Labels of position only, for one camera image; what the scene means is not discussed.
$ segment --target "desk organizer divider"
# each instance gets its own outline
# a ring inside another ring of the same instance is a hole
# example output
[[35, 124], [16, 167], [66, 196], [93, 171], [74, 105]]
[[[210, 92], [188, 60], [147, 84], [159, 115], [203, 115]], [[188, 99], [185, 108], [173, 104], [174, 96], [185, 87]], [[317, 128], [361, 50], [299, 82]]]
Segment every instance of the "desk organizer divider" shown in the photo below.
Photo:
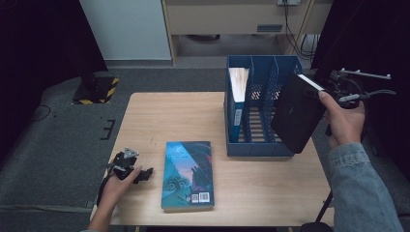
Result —
[[[229, 68], [249, 69], [246, 99], [238, 142], [229, 140], [228, 112], [233, 101]], [[226, 62], [224, 99], [226, 150], [229, 157], [293, 157], [271, 129], [281, 88], [291, 73], [302, 73], [297, 56], [291, 55], [230, 55]]]

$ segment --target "denim sleeve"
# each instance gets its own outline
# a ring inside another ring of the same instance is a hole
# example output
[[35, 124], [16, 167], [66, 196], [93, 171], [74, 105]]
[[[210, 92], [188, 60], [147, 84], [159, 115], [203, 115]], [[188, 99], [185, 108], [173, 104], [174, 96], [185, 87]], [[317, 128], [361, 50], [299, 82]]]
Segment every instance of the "denim sleeve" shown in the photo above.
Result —
[[334, 148], [329, 161], [335, 231], [403, 231], [392, 197], [362, 144]]

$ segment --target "wall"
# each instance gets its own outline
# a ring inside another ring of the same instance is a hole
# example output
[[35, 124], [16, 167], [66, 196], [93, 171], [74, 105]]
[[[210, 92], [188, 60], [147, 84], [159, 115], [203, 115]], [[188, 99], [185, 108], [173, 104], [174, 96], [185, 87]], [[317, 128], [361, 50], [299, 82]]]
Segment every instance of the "wall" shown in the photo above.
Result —
[[104, 60], [171, 60], [161, 0], [80, 0]]

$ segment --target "right hand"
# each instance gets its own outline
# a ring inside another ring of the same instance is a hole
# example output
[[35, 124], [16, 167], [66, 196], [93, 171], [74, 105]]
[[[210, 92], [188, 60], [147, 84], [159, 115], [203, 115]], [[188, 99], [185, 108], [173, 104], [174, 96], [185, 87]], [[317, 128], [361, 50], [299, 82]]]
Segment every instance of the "right hand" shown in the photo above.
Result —
[[331, 147], [362, 142], [361, 135], [365, 123], [363, 102], [360, 101], [357, 108], [344, 109], [326, 92], [320, 91], [319, 99], [328, 109], [325, 118], [332, 129], [332, 136], [329, 138]]

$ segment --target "book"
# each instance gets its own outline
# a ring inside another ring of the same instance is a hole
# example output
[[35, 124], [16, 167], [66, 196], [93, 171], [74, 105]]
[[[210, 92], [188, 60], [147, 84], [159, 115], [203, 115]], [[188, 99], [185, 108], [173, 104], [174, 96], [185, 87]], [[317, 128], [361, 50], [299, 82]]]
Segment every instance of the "book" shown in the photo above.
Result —
[[238, 142], [239, 134], [241, 132], [248, 77], [249, 69], [229, 68], [230, 89], [232, 95], [229, 103], [228, 132], [230, 142], [234, 143]]
[[214, 205], [211, 142], [166, 142], [161, 207], [171, 211]]
[[318, 97], [323, 90], [303, 74], [292, 74], [279, 94], [271, 128], [295, 154], [302, 153], [325, 112]]

